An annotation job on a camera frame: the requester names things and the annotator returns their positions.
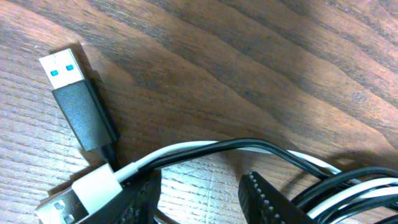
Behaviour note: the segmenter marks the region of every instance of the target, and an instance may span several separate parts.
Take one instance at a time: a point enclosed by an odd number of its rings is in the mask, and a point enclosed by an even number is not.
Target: usb cable
[[[87,80],[71,49],[39,59],[52,94],[85,151],[99,150],[114,170],[119,169],[112,145],[119,134],[97,88]]]
[[[86,151],[100,149],[103,159],[108,162],[74,181],[72,186],[63,192],[44,200],[36,209],[36,214],[44,224],[91,224],[98,223],[98,220],[107,223],[107,221],[104,221],[104,217],[108,215],[110,215],[108,218],[118,218],[119,221],[124,223],[125,218],[133,214],[130,210],[134,211],[135,216],[139,217],[140,208],[133,209],[132,205],[126,208],[124,205],[136,202],[139,204],[140,198],[146,198],[132,196],[134,192],[137,192],[137,189],[132,188],[136,183],[141,183],[143,188],[147,189],[147,184],[143,182],[142,177],[150,179],[150,175],[147,174],[150,174],[153,170],[231,149],[272,153],[323,180],[319,186],[331,182],[336,188],[336,194],[322,202],[317,202],[317,205],[311,207],[311,210],[307,213],[311,218],[332,217],[334,221],[337,221],[355,214],[357,211],[370,208],[368,204],[373,207],[388,205],[389,208],[397,210],[397,205],[392,203],[395,202],[394,200],[387,204],[380,204],[377,201],[374,203],[377,198],[396,198],[396,195],[398,195],[398,179],[395,171],[389,171],[393,173],[391,176],[394,178],[379,178],[360,182],[357,179],[360,176],[358,173],[360,170],[335,175],[341,173],[341,170],[320,159],[301,152],[279,148],[261,139],[241,138],[222,142],[182,142],[154,151],[119,169],[112,149],[112,145],[118,140],[119,135],[94,84],[85,79],[72,51],[66,49],[39,60],[54,87],[52,91],[54,98],[82,148]],[[374,167],[368,169],[372,170],[372,174],[383,174]],[[157,201],[159,201],[159,176],[156,182],[153,191],[145,193],[144,190],[138,194],[139,196],[141,193],[149,194],[150,197],[147,198],[151,198],[152,201],[147,203],[145,199],[142,203],[146,203],[148,207],[152,208],[156,208]],[[301,200],[305,203],[307,197],[315,198],[314,195],[303,196],[307,194],[312,194],[311,189],[298,196],[297,203],[300,203]],[[117,210],[124,210],[121,216],[116,214]],[[153,213],[148,212],[148,210],[145,211],[146,213],[141,213],[141,215],[146,216],[146,220],[147,218],[151,220]]]

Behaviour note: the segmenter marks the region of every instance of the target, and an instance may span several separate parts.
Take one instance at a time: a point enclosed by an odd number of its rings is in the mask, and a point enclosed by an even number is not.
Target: black connector housing
[[[257,172],[242,175],[238,197],[249,224],[317,224]]]
[[[92,82],[83,79],[53,90],[52,94],[85,151],[108,146],[119,139]]]
[[[160,199],[160,170],[127,181],[123,191],[82,223],[156,223],[154,216]]]

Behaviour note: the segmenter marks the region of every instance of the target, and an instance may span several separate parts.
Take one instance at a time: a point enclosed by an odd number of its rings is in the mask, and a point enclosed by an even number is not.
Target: white cable
[[[341,206],[338,209],[341,210],[341,209],[345,208],[346,206],[351,205],[352,203],[360,202],[363,199],[383,197],[383,196],[396,195],[396,194],[398,194],[398,187],[383,187],[381,189],[372,190],[370,192],[362,194],[359,197],[352,199],[352,201],[348,202],[347,204]]]
[[[191,142],[182,142],[182,143],[173,144],[171,146],[166,146],[166,147],[158,149],[158,150],[144,156],[142,159],[139,159],[137,162],[132,162],[129,165],[123,167],[122,169],[115,172],[114,176],[119,182],[122,182],[122,181],[126,180],[128,177],[130,177],[130,176],[134,175],[136,172],[138,172],[138,169],[140,169],[144,165],[149,164],[153,160],[160,158],[164,155],[179,152],[179,151],[189,150],[189,149],[193,149],[196,147],[207,146],[209,144],[214,144],[216,142],[217,141],[191,141]],[[268,152],[263,149],[258,149],[255,147],[239,148],[239,150],[271,154],[271,152]],[[313,156],[309,156],[304,153],[296,152],[296,151],[292,151],[292,150],[288,150],[288,151],[301,159],[304,159],[304,160],[309,161],[317,166],[320,166],[320,167],[323,167],[323,168],[329,170],[333,174],[338,174],[339,172],[341,172],[336,167],[334,167],[326,162],[323,162],[322,160],[317,159]]]
[[[191,142],[182,142],[182,143],[173,144],[171,146],[166,146],[144,156],[143,158],[139,159],[137,162],[132,162],[129,165],[123,167],[122,169],[119,169],[117,172],[114,173],[114,176],[119,182],[122,182],[127,178],[129,178],[130,176],[132,176],[133,174],[135,174],[139,168],[164,155],[182,150],[193,149],[196,147],[207,146],[209,144],[213,144],[216,142],[217,141],[191,141]]]
[[[346,219],[346,218],[347,218],[347,215],[345,215],[345,216],[342,216],[342,217],[338,217],[337,219],[335,219],[335,220],[331,221],[331,223],[330,223],[330,224],[336,224],[336,223],[339,223],[340,221],[342,221],[342,220],[344,220],[344,219]]]
[[[360,192],[363,192],[365,190],[371,190],[375,187],[381,187],[389,184],[398,184],[398,178],[378,178],[374,180],[368,180],[365,182],[362,182],[358,185],[354,185],[344,191],[341,191],[334,196],[324,200],[322,203],[311,209],[307,215],[310,218],[316,218],[319,216],[322,212],[328,210],[332,206],[336,205],[338,202],[354,195]]]

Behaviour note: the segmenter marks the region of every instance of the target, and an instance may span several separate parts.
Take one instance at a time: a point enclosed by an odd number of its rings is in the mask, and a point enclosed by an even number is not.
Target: dark wooden surface
[[[396,0],[0,0],[0,222],[38,223],[47,192],[101,164],[79,151],[38,61],[70,45],[123,164],[175,142],[257,137],[344,169],[398,169],[397,19]],[[244,223],[249,169],[288,198],[315,181],[274,156],[224,152],[164,169],[159,208]]]

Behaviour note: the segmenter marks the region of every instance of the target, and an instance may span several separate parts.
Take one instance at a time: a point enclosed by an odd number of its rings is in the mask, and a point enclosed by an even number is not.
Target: usb 3.0 connector
[[[71,49],[39,59],[54,89],[85,79]]]
[[[55,100],[84,150],[102,149],[116,168],[110,144],[119,138],[104,103],[92,82],[85,79],[71,49],[39,59],[54,90]]]

